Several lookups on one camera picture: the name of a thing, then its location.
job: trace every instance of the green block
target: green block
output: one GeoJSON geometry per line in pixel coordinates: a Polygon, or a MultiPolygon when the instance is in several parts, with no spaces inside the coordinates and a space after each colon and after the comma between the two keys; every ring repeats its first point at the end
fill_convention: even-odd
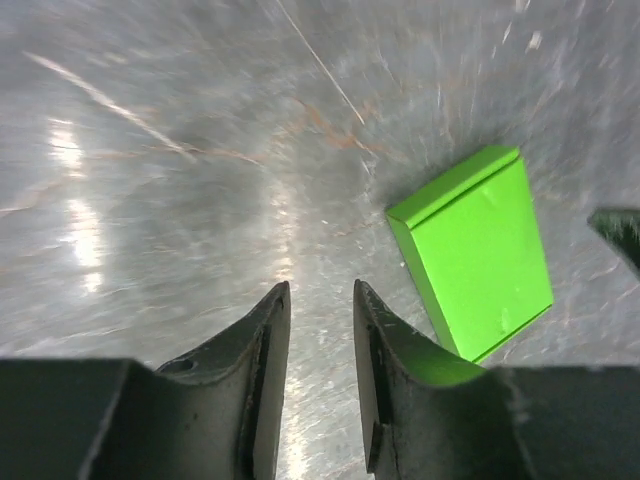
{"type": "Polygon", "coordinates": [[[440,344],[465,360],[483,360],[553,303],[517,148],[485,148],[387,218],[440,344]]]}

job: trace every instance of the black plastic part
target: black plastic part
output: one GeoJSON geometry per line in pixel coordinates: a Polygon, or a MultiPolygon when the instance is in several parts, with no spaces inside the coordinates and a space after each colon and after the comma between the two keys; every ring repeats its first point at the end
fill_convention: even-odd
{"type": "Polygon", "coordinates": [[[588,224],[640,277],[640,210],[599,208],[589,217],[588,224]]]}
{"type": "Polygon", "coordinates": [[[422,336],[361,281],[354,329],[377,480],[640,478],[637,368],[484,370],[422,336]]]}
{"type": "Polygon", "coordinates": [[[131,360],[0,362],[2,479],[275,477],[289,286],[154,373],[131,360]]]}

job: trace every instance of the green cardboard box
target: green cardboard box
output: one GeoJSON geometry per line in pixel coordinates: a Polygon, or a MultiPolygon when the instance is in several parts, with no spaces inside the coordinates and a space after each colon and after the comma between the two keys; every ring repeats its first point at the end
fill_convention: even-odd
{"type": "Polygon", "coordinates": [[[483,360],[553,303],[517,148],[485,148],[387,218],[440,344],[465,360],[483,360]]]}

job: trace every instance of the dark object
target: dark object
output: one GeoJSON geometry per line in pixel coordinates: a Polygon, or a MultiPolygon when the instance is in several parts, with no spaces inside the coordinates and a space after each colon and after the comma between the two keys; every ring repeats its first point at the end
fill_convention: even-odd
{"type": "Polygon", "coordinates": [[[640,210],[599,208],[588,223],[640,277],[640,210]]]}
{"type": "Polygon", "coordinates": [[[640,478],[640,372],[484,370],[440,348],[356,281],[367,471],[377,480],[640,478]]]}
{"type": "Polygon", "coordinates": [[[158,373],[131,360],[0,362],[2,479],[275,476],[289,286],[158,373]]]}

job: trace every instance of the green box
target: green box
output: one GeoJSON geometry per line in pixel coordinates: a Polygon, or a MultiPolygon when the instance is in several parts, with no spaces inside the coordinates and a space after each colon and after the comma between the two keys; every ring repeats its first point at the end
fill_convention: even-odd
{"type": "Polygon", "coordinates": [[[517,148],[485,148],[387,218],[440,344],[465,360],[483,360],[553,303],[517,148]]]}

